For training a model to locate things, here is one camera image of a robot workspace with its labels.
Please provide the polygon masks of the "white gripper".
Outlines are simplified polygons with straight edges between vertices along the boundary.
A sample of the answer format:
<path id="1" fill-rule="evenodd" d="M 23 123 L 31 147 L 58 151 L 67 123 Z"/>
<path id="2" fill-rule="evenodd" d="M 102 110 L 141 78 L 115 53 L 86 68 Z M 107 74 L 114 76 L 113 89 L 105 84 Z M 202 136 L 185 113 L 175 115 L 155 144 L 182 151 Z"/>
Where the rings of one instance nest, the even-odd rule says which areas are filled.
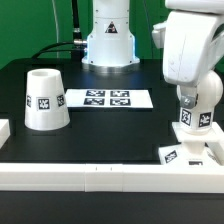
<path id="1" fill-rule="evenodd" d="M 196 106 L 195 87 L 224 56 L 224 0 L 165 0 L 166 21 L 153 26 L 157 48 L 163 48 L 163 75 L 180 87 L 180 105 Z"/>

